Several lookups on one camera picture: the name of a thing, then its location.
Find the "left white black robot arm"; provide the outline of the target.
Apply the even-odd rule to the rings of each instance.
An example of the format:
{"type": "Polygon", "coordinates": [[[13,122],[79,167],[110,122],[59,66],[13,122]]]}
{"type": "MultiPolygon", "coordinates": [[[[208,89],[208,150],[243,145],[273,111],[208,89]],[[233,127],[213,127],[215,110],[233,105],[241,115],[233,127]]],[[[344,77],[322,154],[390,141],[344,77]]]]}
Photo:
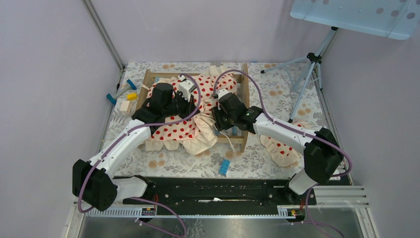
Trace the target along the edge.
{"type": "Polygon", "coordinates": [[[104,150],[87,161],[79,159],[72,169],[72,192],[78,197],[81,213],[82,202],[99,211],[108,209],[114,202],[135,197],[147,204],[152,201],[154,191],[138,177],[118,178],[114,175],[123,160],[154,133],[159,127],[168,125],[167,117],[179,116],[181,123],[198,112],[201,96],[198,84],[186,79],[173,87],[169,83],[158,83],[118,137],[104,150]]]}

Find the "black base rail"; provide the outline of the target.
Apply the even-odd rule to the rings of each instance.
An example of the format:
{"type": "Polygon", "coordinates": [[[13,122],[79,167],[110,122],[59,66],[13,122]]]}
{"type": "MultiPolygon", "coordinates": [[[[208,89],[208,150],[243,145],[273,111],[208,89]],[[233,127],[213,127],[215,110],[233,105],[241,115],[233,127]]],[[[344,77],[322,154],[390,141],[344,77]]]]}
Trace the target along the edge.
{"type": "Polygon", "coordinates": [[[306,196],[289,199],[285,179],[166,178],[146,177],[147,188],[140,200],[131,197],[124,205],[152,204],[158,215],[264,216],[278,215],[280,208],[300,208],[306,196]]]}

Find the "light blue perforated tray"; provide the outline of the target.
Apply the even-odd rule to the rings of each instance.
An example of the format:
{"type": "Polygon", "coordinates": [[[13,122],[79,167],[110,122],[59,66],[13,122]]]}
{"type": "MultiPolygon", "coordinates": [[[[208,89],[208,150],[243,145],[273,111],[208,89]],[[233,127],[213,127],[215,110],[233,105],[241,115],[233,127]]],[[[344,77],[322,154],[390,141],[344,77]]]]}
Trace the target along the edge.
{"type": "Polygon", "coordinates": [[[293,18],[407,40],[420,21],[418,0],[296,0],[293,18]]]}

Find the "large strawberry print cushion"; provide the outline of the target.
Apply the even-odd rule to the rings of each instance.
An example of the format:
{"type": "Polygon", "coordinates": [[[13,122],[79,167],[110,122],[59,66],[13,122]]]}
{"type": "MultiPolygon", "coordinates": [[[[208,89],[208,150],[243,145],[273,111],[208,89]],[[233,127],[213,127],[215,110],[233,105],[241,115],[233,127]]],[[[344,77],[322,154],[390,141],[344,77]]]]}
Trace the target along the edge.
{"type": "Polygon", "coordinates": [[[216,79],[227,71],[225,66],[210,66],[205,72],[193,76],[198,83],[198,89],[193,91],[194,105],[199,106],[198,113],[192,118],[177,124],[163,125],[154,132],[145,144],[147,151],[160,151],[162,148],[176,150],[182,145],[191,155],[197,155],[211,148],[218,141],[213,127],[215,120],[211,109],[218,106],[218,101],[212,94],[214,90],[227,90],[236,94],[238,82],[233,73],[224,74],[219,81],[216,79]]]}

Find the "wooden pet bed frame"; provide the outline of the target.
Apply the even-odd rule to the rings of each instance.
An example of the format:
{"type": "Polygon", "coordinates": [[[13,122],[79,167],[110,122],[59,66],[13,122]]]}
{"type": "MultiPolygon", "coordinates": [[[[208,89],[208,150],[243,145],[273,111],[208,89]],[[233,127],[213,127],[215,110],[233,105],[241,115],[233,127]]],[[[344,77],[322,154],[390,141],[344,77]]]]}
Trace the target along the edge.
{"type": "MultiPolygon", "coordinates": [[[[152,72],[150,69],[147,69],[142,81],[142,84],[150,88],[156,81],[157,78],[171,78],[178,76],[177,72],[152,72]]],[[[240,101],[243,102],[247,107],[250,106],[250,93],[249,93],[249,79],[243,74],[233,74],[233,77],[237,80],[238,89],[237,96],[240,101]]],[[[135,110],[139,109],[144,103],[147,97],[148,89],[142,88],[139,92],[139,98],[137,100],[137,105],[135,110]]],[[[231,143],[233,145],[238,144],[240,146],[240,152],[243,153],[246,148],[246,143],[248,140],[248,132],[241,132],[240,135],[228,135],[231,143]]]]}

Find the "blue toy brick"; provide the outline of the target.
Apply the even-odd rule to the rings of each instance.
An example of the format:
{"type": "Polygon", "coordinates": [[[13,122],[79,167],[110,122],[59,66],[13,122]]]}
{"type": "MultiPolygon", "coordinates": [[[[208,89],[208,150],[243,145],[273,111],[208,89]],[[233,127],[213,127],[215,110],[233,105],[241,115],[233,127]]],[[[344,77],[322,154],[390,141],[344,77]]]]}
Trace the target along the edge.
{"type": "Polygon", "coordinates": [[[219,167],[218,173],[222,176],[227,176],[229,166],[230,166],[230,161],[227,159],[223,159],[219,167]]]}

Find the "yellow toy block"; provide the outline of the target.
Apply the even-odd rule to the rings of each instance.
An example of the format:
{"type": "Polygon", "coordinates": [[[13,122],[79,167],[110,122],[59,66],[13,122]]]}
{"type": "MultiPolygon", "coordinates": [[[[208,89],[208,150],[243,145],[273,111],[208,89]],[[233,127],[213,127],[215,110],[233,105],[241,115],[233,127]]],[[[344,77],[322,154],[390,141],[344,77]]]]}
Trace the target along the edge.
{"type": "Polygon", "coordinates": [[[127,95],[127,100],[128,101],[133,101],[133,100],[136,100],[136,99],[138,99],[137,93],[130,93],[130,94],[127,95]]]}

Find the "beige wooden toy block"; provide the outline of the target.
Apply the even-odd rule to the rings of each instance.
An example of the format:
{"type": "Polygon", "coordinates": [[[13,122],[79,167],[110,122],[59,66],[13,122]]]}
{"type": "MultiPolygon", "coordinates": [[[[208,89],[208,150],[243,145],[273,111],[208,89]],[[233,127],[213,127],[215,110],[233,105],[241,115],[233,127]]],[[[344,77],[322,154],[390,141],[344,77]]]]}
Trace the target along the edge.
{"type": "Polygon", "coordinates": [[[120,105],[119,111],[123,114],[128,115],[130,114],[130,111],[131,111],[131,105],[132,104],[130,101],[128,100],[123,101],[120,105]]]}

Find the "grey tripod stand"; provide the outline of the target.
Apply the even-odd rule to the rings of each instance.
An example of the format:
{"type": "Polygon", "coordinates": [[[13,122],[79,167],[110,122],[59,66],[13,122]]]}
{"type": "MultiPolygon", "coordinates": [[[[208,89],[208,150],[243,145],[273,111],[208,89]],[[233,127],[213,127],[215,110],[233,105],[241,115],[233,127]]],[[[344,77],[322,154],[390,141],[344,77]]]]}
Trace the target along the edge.
{"type": "Polygon", "coordinates": [[[261,70],[261,74],[265,74],[275,69],[283,69],[286,71],[288,79],[292,85],[290,92],[292,94],[296,93],[298,95],[296,103],[289,116],[289,120],[288,120],[289,123],[293,122],[295,114],[298,111],[298,107],[301,102],[301,99],[306,90],[306,87],[310,83],[313,83],[313,84],[318,85],[318,89],[320,91],[323,89],[322,76],[320,72],[320,68],[322,64],[322,53],[325,52],[329,44],[332,43],[332,40],[338,30],[339,30],[338,27],[334,27],[334,26],[330,27],[329,32],[327,33],[326,37],[324,38],[324,40],[322,41],[322,43],[320,44],[320,46],[315,52],[309,52],[305,57],[301,57],[301,58],[288,61],[285,63],[280,63],[277,66],[272,66],[270,68],[261,70]],[[302,71],[299,78],[294,79],[293,77],[291,77],[290,72],[288,71],[287,67],[298,62],[303,62],[304,60],[308,61],[305,69],[302,71]]]}

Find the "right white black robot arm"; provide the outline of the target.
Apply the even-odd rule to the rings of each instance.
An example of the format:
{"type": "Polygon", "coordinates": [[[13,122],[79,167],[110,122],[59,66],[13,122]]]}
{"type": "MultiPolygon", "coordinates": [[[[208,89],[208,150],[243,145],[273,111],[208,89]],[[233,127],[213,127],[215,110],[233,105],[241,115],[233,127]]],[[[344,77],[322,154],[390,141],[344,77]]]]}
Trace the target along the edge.
{"type": "Polygon", "coordinates": [[[233,93],[220,90],[218,105],[211,112],[218,131],[237,127],[241,131],[267,136],[282,142],[304,157],[304,168],[289,180],[284,198],[297,204],[304,193],[316,184],[328,182],[343,161],[338,143],[327,128],[305,129],[266,115],[263,109],[246,107],[233,93]]]}

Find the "floral table mat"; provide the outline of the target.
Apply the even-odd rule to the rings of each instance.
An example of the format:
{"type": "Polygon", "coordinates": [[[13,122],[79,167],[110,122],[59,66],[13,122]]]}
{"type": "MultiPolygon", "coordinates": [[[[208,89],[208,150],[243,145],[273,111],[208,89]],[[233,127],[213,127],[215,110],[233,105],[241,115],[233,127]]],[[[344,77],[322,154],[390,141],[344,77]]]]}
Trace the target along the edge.
{"type": "MultiPolygon", "coordinates": [[[[227,69],[241,69],[243,63],[225,62],[130,62],[127,65],[124,81],[130,79],[138,89],[143,83],[146,71],[151,72],[186,72],[201,73],[211,65],[226,67],[227,69]]],[[[273,116],[288,120],[298,95],[290,92],[292,84],[290,78],[299,78],[306,68],[306,63],[294,63],[286,68],[260,74],[265,68],[276,63],[247,63],[248,74],[257,82],[263,96],[265,108],[273,116]]],[[[119,111],[123,98],[118,99],[115,106],[104,147],[108,146],[128,124],[130,117],[119,111]]],[[[317,87],[309,84],[305,90],[294,122],[307,122],[306,128],[319,130],[328,127],[324,111],[321,108],[317,87]]],[[[230,144],[215,144],[212,148],[197,155],[186,152],[183,146],[177,150],[168,151],[165,147],[159,151],[146,151],[143,146],[136,148],[121,164],[116,176],[142,175],[145,177],[189,177],[189,178],[221,178],[218,173],[223,159],[231,161],[227,172],[228,178],[258,178],[258,179],[289,179],[303,168],[303,158],[298,156],[288,166],[278,165],[261,143],[257,135],[249,134],[243,153],[240,146],[235,145],[235,151],[230,144]]]]}

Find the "small strawberry print pillow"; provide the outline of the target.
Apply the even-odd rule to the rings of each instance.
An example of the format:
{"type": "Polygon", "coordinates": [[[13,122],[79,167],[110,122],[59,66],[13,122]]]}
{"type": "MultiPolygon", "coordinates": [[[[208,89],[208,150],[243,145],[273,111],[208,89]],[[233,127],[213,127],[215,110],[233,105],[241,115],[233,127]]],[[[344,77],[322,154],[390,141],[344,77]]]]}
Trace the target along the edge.
{"type": "Polygon", "coordinates": [[[260,141],[273,161],[280,167],[296,167],[303,158],[303,155],[297,150],[271,137],[261,135],[260,141]]]}

